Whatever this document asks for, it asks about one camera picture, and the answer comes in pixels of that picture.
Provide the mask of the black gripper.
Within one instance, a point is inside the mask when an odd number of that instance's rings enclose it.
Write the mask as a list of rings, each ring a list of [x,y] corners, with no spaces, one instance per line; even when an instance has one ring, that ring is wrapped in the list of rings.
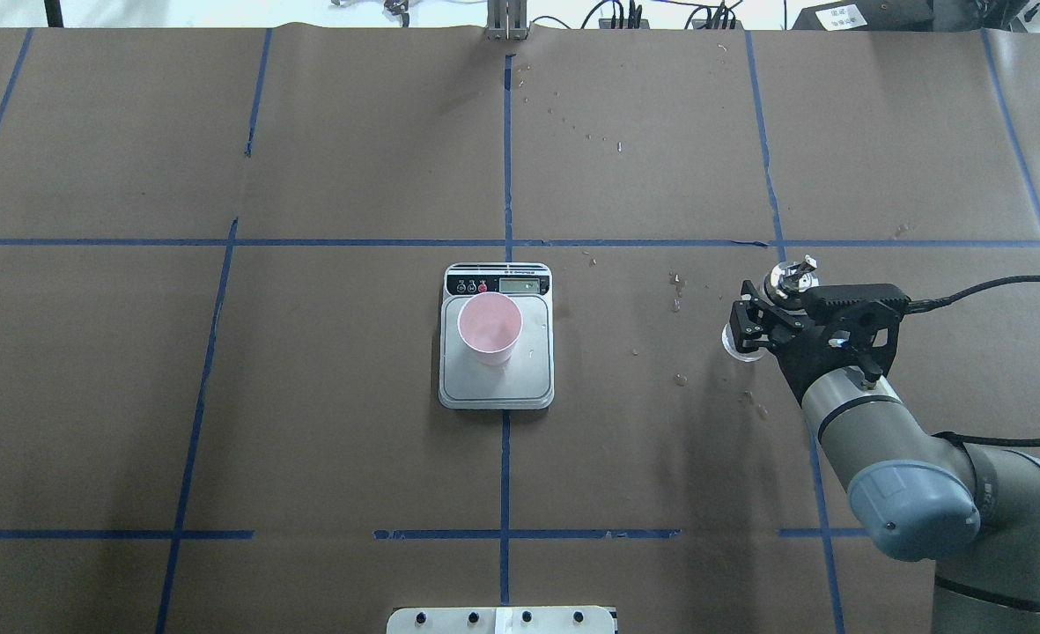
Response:
[[[729,317],[729,352],[733,356],[762,356],[770,352],[797,402],[804,400],[810,386],[830,371],[859,366],[859,353],[852,348],[834,348],[825,326],[803,321],[804,328],[789,328],[789,316],[805,314],[802,294],[815,288],[814,278],[801,278],[797,284],[768,284],[742,281],[740,299],[732,303]]]

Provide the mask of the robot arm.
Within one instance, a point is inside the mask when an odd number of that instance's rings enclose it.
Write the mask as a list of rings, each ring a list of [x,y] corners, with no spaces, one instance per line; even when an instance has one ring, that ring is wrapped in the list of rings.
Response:
[[[1040,439],[930,434],[889,382],[899,329],[1024,276],[939,299],[893,284],[742,282],[722,345],[771,354],[866,537],[886,557],[934,564],[934,633],[1040,633]]]

